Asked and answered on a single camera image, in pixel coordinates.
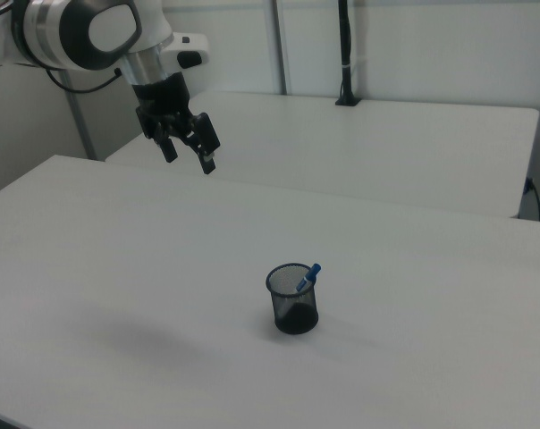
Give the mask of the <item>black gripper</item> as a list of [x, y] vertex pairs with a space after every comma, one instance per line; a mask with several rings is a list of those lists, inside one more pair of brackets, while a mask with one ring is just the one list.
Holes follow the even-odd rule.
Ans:
[[143, 134], [155, 141], [165, 161], [169, 164], [178, 157], [170, 137], [175, 136], [195, 153], [204, 174], [213, 172], [220, 140], [206, 113], [193, 115], [190, 111], [190, 92], [183, 73], [132, 89], [139, 101], [136, 114]]

